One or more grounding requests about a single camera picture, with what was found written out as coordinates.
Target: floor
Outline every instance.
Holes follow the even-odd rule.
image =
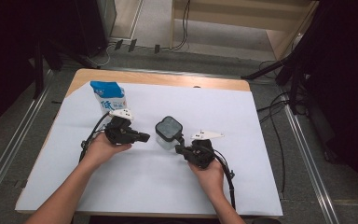
[[[168,35],[160,35],[166,34],[167,23],[164,20],[158,20],[153,10],[156,8],[161,10],[159,7],[165,6],[164,4],[167,4],[167,2],[171,1],[144,0],[132,37],[138,39],[138,48],[131,53],[128,52],[126,46],[118,50],[108,50],[111,60],[102,69],[175,71],[188,73],[192,76],[238,79],[241,75],[252,74],[259,67],[264,67],[270,63],[262,62],[274,60],[267,35],[263,30],[228,27],[229,32],[227,33],[221,27],[196,23],[189,24],[188,46],[184,45],[182,52],[162,51],[155,54],[153,49],[145,47],[154,47],[155,44],[168,45]],[[221,32],[219,35],[224,35],[227,38],[222,43],[216,44],[217,39],[214,36],[207,35],[206,30],[210,33],[213,31]],[[200,35],[205,36],[202,41],[197,40],[197,36],[200,36],[197,35],[197,32],[201,32]],[[233,32],[246,36],[246,43],[242,43],[244,41],[240,39],[235,40],[241,45],[239,49],[235,45],[231,45],[233,43]],[[46,75],[47,78],[51,77],[46,98],[34,116],[33,123],[24,135],[17,155],[13,158],[0,185],[0,223],[21,223],[28,217],[14,211],[15,203],[28,174],[32,170],[38,152],[43,146],[48,130],[60,109],[60,102],[72,81],[73,75],[80,68],[71,59],[64,56],[62,58],[64,67],[61,72],[50,72]],[[102,52],[92,60],[97,63],[105,63],[107,55]],[[257,108],[269,105],[271,100],[280,93],[280,88],[270,78],[273,76],[274,74],[271,73],[258,80],[250,81]],[[22,117],[27,113],[29,105],[33,102],[33,90],[34,86],[30,86],[0,118],[0,156],[21,123]],[[262,119],[265,115],[261,113],[259,117]],[[315,162],[337,215],[338,222],[327,221],[311,181],[309,169],[297,143],[296,134],[292,131],[287,112],[283,108],[273,118],[276,122],[278,134],[282,139],[284,151],[286,174],[284,190],[282,189],[282,156],[277,134],[273,131],[270,120],[261,123],[261,128],[277,188],[281,193],[283,217],[279,218],[280,222],[358,223],[358,175],[345,164],[327,162],[310,120],[305,116],[296,117],[303,134],[306,136],[310,155]],[[75,222],[88,223],[88,220],[87,216],[78,215]]]

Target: hand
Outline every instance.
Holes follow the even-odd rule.
[[[106,137],[105,133],[99,133],[89,144],[87,153],[81,163],[86,163],[98,168],[107,162],[115,154],[131,148],[131,144],[113,145]]]
[[[203,191],[211,199],[212,196],[223,195],[223,168],[219,161],[213,160],[209,166],[202,170],[188,162],[191,171],[199,179]]]

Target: white sheet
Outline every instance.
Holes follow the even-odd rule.
[[[172,116],[184,126],[186,145],[200,129],[223,133],[213,139],[234,170],[240,215],[281,216],[253,96],[248,91],[120,84],[135,116],[133,130],[151,135],[147,143],[116,155],[96,171],[77,211],[115,213],[215,214],[183,156],[162,149],[155,125]],[[18,211],[36,210],[78,163],[81,147],[102,116],[89,83],[68,96],[41,150]],[[225,194],[229,199],[225,180]]]

